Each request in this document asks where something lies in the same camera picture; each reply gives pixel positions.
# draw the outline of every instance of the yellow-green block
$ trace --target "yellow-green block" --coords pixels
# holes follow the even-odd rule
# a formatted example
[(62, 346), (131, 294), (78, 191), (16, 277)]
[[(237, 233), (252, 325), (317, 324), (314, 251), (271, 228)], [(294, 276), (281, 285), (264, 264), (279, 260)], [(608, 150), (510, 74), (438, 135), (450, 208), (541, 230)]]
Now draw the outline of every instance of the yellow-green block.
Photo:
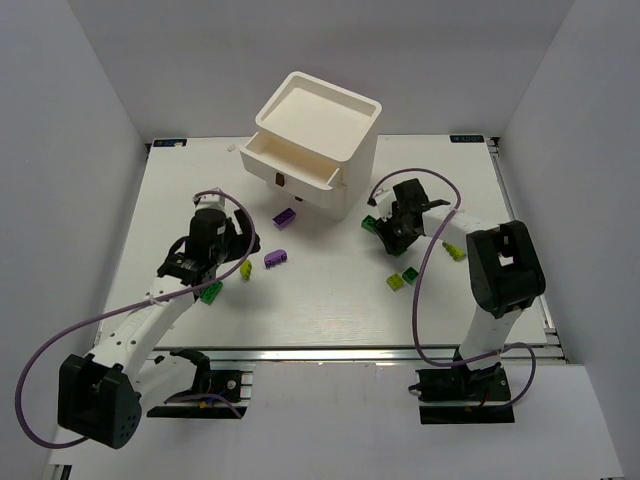
[(387, 284), (391, 287), (391, 290), (393, 290), (394, 292), (404, 287), (404, 281), (402, 280), (402, 277), (397, 273), (394, 273), (389, 278), (387, 278)]
[(453, 258), (456, 262), (459, 262), (460, 260), (462, 260), (464, 257), (467, 256), (467, 254), (464, 253), (463, 250), (459, 249), (458, 247), (454, 247), (450, 243), (442, 242), (442, 246), (447, 252), (449, 252), (449, 255), (451, 255), (451, 258)]
[(249, 281), (251, 278), (251, 260), (245, 260), (242, 265), (240, 265), (240, 275), (245, 281)]

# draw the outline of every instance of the purple object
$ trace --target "purple object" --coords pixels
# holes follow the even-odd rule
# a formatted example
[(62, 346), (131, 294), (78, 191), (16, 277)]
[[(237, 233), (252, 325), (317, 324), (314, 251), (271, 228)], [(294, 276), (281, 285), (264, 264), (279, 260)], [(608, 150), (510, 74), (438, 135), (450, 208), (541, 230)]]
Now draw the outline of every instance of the purple object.
[(276, 224), (276, 227), (282, 229), (293, 222), (294, 218), (296, 218), (296, 212), (291, 208), (287, 208), (285, 211), (273, 217), (273, 223)]
[(275, 267), (279, 263), (287, 261), (287, 252), (284, 250), (275, 250), (264, 256), (264, 266), (267, 268)]

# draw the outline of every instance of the purple cable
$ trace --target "purple cable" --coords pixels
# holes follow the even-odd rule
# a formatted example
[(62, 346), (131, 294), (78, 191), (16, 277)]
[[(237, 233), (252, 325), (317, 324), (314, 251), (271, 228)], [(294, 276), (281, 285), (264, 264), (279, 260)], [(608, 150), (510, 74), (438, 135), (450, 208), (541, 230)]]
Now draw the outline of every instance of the purple cable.
[(251, 225), (251, 241), (249, 242), (249, 248), (247, 249), (247, 252), (244, 254), (244, 256), (240, 260), (238, 260), (238, 263), (236, 263), (233, 267), (231, 267), (227, 272), (223, 273), (217, 278), (214, 278), (213, 280), (209, 280), (208, 282), (204, 282), (200, 285), (196, 285), (195, 287), (188, 287), (183, 290), (179, 290), (177, 292), (160, 295), (159, 297), (156, 297), (154, 299), (143, 300), (141, 302), (133, 303), (131, 305), (127, 305), (126, 307), (121, 307), (116, 310), (112, 310), (110, 312), (101, 313), (100, 315), (96, 315), (95, 317), (88, 318), (86, 320), (83, 320), (82, 322), (76, 323), (75, 325), (65, 328), (64, 330), (55, 334), (49, 340), (44, 342), (40, 346), (40, 348), (38, 348), (35, 351), (35, 353), (31, 355), (31, 358), (29, 358), (26, 365), (22, 369), (22, 372), (20, 373), (20, 377), (18, 378), (18, 384), (16, 385), (16, 392), (14, 397), (14, 406), (16, 410), (16, 417), (18, 418), (18, 423), (20, 424), (22, 431), (25, 433), (25, 435), (27, 435), (27, 437), (29, 437), (29, 439), (33, 443), (44, 448), (56, 450), (56, 449), (74, 447), (88, 440), (87, 437), (82, 437), (77, 440), (73, 440), (71, 442), (66, 442), (66, 443), (48, 442), (40, 438), (38, 435), (36, 435), (36, 433), (31, 429), (31, 427), (27, 423), (27, 420), (24, 416), (24, 410), (22, 408), (22, 392), (24, 390), (24, 384), (27, 379), (27, 375), (29, 374), (29, 371), (33, 367), (33, 364), (36, 363), (36, 360), (38, 360), (40, 355), (42, 355), (45, 350), (47, 350), (51, 345), (53, 345), (55, 342), (57, 342), (61, 338), (69, 335), (72, 332), (75, 332), (76, 330), (79, 330), (80, 328), (86, 327), (88, 325), (92, 325), (94, 323), (98, 323), (102, 320), (114, 317), (116, 315), (120, 315), (121, 313), (126, 313), (132, 310), (138, 310), (140, 308), (148, 307), (149, 305), (152, 305), (154, 302), (164, 302), (166, 300), (171, 300), (172, 298), (176, 298), (181, 295), (186, 295), (187, 293), (193, 293), (197, 290), (202, 290), (203, 288), (207, 288), (208, 286), (213, 285), (214, 283), (221, 282), (222, 280), (227, 278), (229, 275), (231, 275), (233, 272), (235, 272), (238, 268), (240, 268), (240, 265), (242, 265), (244, 261), (249, 257), (249, 255), (251, 254), (251, 251), (253, 250), (253, 245), (255, 244), (255, 241), (256, 241), (256, 228), (255, 228), (255, 225), (253, 224), (253, 219), (251, 218), (251, 215), (249, 215), (249, 212), (247, 211), (247, 209), (244, 208), (240, 204), (240, 202), (238, 202), (231, 195), (221, 192), (219, 190), (206, 190), (204, 192), (196, 193), (194, 195), (194, 199), (202, 197), (203, 195), (219, 195), (223, 198), (226, 198), (227, 200), (231, 201), (231, 203), (235, 204), (246, 215), (247, 219), (249, 220), (249, 224)]
[[(428, 173), (430, 175), (438, 177), (439, 179), (444, 181), (447, 185), (449, 185), (451, 187), (451, 189), (453, 190), (453, 192), (455, 193), (455, 195), (456, 195), (456, 203), (455, 203), (455, 206), (454, 206), (454, 210), (451, 210), (449, 212), (449, 214), (445, 217), (445, 219), (442, 221), (442, 223), (440, 224), (438, 229), (433, 234), (433, 237), (431, 237), (431, 241), (429, 242), (429, 246), (427, 247), (427, 251), (425, 252), (424, 257), (422, 259), (422, 264), (420, 265), (420, 270), (418, 272), (418, 277), (416, 279), (416, 283), (415, 283), (414, 290), (413, 290), (413, 302), (412, 302), (412, 306), (411, 306), (411, 331), (412, 331), (412, 334), (413, 334), (413, 345), (414, 345), (416, 351), (418, 352), (418, 355), (420, 356), (420, 358), (422, 360), (424, 360), (426, 363), (428, 363), (429, 365), (433, 366), (433, 367), (444, 367), (444, 368), (459, 367), (459, 366), (462, 366), (462, 365), (467, 365), (469, 363), (477, 362), (478, 360), (484, 360), (485, 358), (489, 358), (489, 357), (493, 357), (495, 355), (499, 355), (500, 354), (499, 351), (494, 351), (494, 352), (483, 353), (481, 355), (476, 355), (475, 357), (470, 357), (470, 358), (467, 358), (467, 359), (464, 359), (464, 360), (457, 360), (457, 361), (454, 361), (454, 362), (436, 362), (434, 360), (431, 360), (429, 357), (427, 357), (426, 354), (424, 353), (424, 351), (422, 350), (422, 345), (420, 344), (420, 338), (418, 336), (418, 302), (419, 302), (419, 298), (420, 298), (420, 287), (422, 285), (422, 278), (424, 277), (424, 272), (427, 269), (427, 263), (429, 262), (429, 257), (431, 257), (431, 252), (433, 252), (433, 248), (435, 247), (436, 242), (438, 241), (438, 239), (440, 238), (440, 235), (442, 235), (442, 232), (444, 231), (446, 226), (449, 224), (451, 219), (454, 217), (454, 215), (457, 213), (458, 208), (460, 208), (460, 205), (462, 204), (462, 195), (460, 194), (460, 190), (458, 190), (458, 187), (456, 187), (453, 184), (453, 182), (451, 182), (451, 180), (449, 180), (444, 175), (442, 175), (442, 174), (440, 174), (438, 172), (435, 172), (433, 170), (429, 170), (427, 168), (415, 167), (415, 168), (403, 168), (402, 170), (396, 170), (395, 172), (391, 172), (390, 174), (385, 175), (384, 177), (382, 177), (382, 179), (378, 183), (376, 183), (374, 185), (374, 187), (371, 189), (371, 194), (369, 195), (369, 200), (371, 200), (371, 198), (373, 198), (373, 194), (380, 187), (382, 182), (384, 182), (388, 178), (391, 178), (391, 177), (393, 177), (395, 175), (398, 175), (400, 173), (408, 173), (408, 172), (422, 172), (422, 173)], [(504, 405), (500, 405), (499, 407), (496, 407), (496, 408), (510, 407), (511, 405), (516, 403), (518, 400), (520, 400), (527, 393), (529, 388), (531, 387), (531, 384), (533, 383), (533, 377), (535, 376), (536, 358), (535, 358), (535, 352), (533, 351), (533, 349), (529, 345), (527, 345), (526, 343), (517, 342), (517, 343), (514, 343), (512, 345), (506, 345), (505, 348), (502, 351), (503, 352), (508, 352), (509, 350), (511, 350), (513, 348), (526, 348), (529, 351), (529, 354), (531, 355), (531, 375), (530, 375), (529, 381), (527, 382), (525, 387), (522, 389), (522, 391), (513, 400), (510, 400), (509, 402), (505, 403)]]
[(194, 393), (193, 395), (174, 395), (173, 397), (167, 398), (167, 401), (164, 403), (190, 402), (192, 400), (202, 400), (203, 398), (210, 398), (212, 400), (218, 400), (224, 403), (227, 407), (229, 407), (229, 410), (231, 410), (236, 417), (242, 419), (242, 414), (238, 411), (236, 407), (233, 406), (233, 404), (229, 400), (215, 393)]

